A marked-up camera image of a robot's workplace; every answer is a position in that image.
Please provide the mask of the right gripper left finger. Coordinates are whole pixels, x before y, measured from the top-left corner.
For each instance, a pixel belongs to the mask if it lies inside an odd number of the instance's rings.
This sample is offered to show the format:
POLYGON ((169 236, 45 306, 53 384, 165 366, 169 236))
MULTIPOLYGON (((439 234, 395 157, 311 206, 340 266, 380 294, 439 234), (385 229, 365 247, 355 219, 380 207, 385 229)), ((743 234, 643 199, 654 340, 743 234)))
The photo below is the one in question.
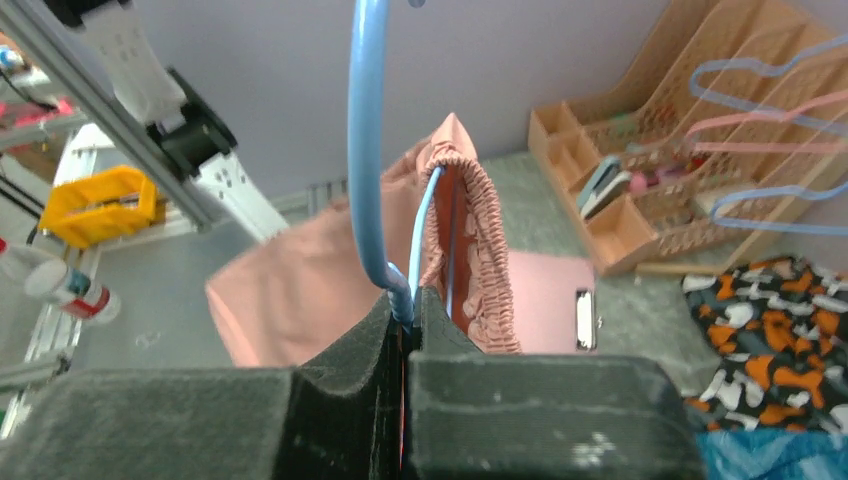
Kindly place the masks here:
POLYGON ((386 298, 294 368, 90 370, 37 397, 5 479, 394 479, 399 334, 386 298))

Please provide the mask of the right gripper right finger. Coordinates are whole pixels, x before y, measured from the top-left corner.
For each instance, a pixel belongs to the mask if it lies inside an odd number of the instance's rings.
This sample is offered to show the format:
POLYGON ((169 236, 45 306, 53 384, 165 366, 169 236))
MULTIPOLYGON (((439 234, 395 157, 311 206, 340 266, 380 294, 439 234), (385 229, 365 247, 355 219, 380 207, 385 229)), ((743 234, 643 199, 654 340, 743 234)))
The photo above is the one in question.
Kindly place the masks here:
POLYGON ((702 479, 670 377, 651 360, 483 353, 418 291, 406 372, 408 479, 702 479))

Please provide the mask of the pink shorts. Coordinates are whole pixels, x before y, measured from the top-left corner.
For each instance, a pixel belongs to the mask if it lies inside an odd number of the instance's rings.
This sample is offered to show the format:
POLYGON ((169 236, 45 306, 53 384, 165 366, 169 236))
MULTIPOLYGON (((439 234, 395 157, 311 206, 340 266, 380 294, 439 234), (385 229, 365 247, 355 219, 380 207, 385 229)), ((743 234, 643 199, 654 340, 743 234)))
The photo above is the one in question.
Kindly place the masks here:
MULTIPOLYGON (((509 250, 495 186, 455 114, 381 176, 387 256, 409 269, 416 213, 436 181, 417 281, 451 307, 453 322, 486 353, 518 353, 509 250)), ((381 296, 365 274, 349 202, 282 231, 207 282, 209 310, 238 367, 303 364, 362 320, 381 296)))

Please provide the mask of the light blue wire hanger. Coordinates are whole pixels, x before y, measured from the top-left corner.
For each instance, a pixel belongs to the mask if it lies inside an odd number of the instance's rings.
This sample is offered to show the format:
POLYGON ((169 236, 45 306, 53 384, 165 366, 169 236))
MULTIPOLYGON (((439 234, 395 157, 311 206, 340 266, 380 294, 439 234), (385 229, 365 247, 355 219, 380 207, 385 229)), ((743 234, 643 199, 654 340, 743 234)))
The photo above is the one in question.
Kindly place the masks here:
POLYGON ((426 215, 444 169, 436 168, 426 183, 413 224, 409 274, 404 275, 388 261, 379 182, 389 5, 385 0, 355 2, 347 96, 348 194, 364 272, 388 292, 392 319, 409 333, 415 326, 426 215))

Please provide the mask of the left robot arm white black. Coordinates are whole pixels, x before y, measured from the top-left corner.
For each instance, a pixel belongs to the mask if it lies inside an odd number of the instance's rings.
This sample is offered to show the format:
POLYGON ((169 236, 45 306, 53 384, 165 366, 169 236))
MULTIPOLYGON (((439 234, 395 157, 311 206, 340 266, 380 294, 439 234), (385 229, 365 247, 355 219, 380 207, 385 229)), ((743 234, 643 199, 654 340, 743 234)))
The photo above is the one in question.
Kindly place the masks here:
POLYGON ((130 1, 49 1, 50 12, 98 55, 120 104, 163 151, 167 166, 218 202, 257 242, 289 224, 254 185, 223 120, 154 53, 130 1))

